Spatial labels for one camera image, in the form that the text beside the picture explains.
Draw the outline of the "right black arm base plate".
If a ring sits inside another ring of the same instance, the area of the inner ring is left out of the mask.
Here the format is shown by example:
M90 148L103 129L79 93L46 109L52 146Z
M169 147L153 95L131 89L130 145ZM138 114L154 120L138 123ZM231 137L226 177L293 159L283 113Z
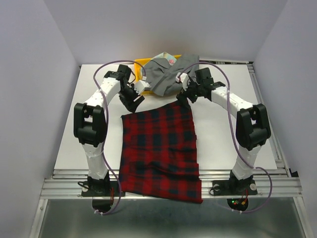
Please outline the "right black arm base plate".
M238 195L257 195L257 186L252 180L213 180L212 182L214 196L238 196Z

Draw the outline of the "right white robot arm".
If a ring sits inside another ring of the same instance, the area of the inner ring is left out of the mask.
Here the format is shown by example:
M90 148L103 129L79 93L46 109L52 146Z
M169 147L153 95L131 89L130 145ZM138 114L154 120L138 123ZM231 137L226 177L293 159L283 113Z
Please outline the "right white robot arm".
M253 179L255 161L262 146L271 137L265 105L249 103L230 91L228 83L215 82L209 68L199 69L196 77L179 72L176 82L182 89L177 100L188 106L199 97L221 106L227 111L230 133L237 159L230 171L229 179L213 180L210 194L213 196L256 195Z

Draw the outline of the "red black plaid skirt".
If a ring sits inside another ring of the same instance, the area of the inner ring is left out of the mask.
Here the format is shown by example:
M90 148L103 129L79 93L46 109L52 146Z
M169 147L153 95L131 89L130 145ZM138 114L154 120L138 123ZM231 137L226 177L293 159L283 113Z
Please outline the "red black plaid skirt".
M191 109L175 101L121 119L122 191L201 204L202 181Z

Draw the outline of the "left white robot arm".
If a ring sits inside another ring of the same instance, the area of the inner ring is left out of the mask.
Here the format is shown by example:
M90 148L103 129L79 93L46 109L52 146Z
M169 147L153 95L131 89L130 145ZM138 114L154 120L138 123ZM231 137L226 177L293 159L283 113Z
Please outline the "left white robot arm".
M122 196L118 179L110 181L115 175L104 154L104 146L108 131L108 106L118 96L126 109L134 113L143 102L142 93L149 89L144 75L142 80L130 82L132 70L120 64L117 71L108 71L102 83L96 83L97 90L84 103L74 106L73 133L82 145L88 164L88 175L85 182L80 182L82 196Z

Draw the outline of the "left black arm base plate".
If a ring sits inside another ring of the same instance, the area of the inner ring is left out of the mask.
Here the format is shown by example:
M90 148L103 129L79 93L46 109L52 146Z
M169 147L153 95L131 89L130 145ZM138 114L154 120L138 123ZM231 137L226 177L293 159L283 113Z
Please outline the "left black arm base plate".
M117 181L110 181L108 187L102 185L89 185L88 181L79 181L77 184L81 187L82 197L118 197L125 196L125 192L119 193Z

